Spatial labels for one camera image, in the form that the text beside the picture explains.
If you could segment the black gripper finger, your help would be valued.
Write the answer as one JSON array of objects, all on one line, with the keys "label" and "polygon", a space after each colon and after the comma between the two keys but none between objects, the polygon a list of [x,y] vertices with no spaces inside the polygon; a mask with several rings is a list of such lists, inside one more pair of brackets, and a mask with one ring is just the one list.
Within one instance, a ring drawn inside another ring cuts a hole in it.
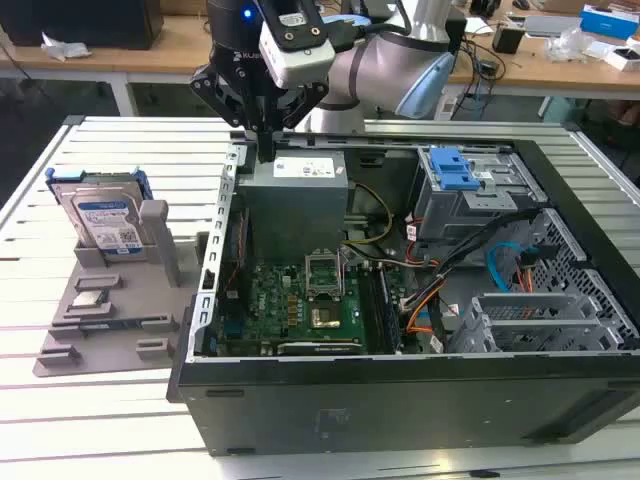
[{"label": "black gripper finger", "polygon": [[266,161],[275,159],[275,138],[295,128],[328,94],[327,82],[311,82],[292,89],[274,86],[266,98]]},{"label": "black gripper finger", "polygon": [[219,71],[213,64],[199,68],[191,78],[192,91],[232,127],[243,127],[256,143],[260,162],[267,161],[267,128],[264,110],[249,70],[231,66]]}]

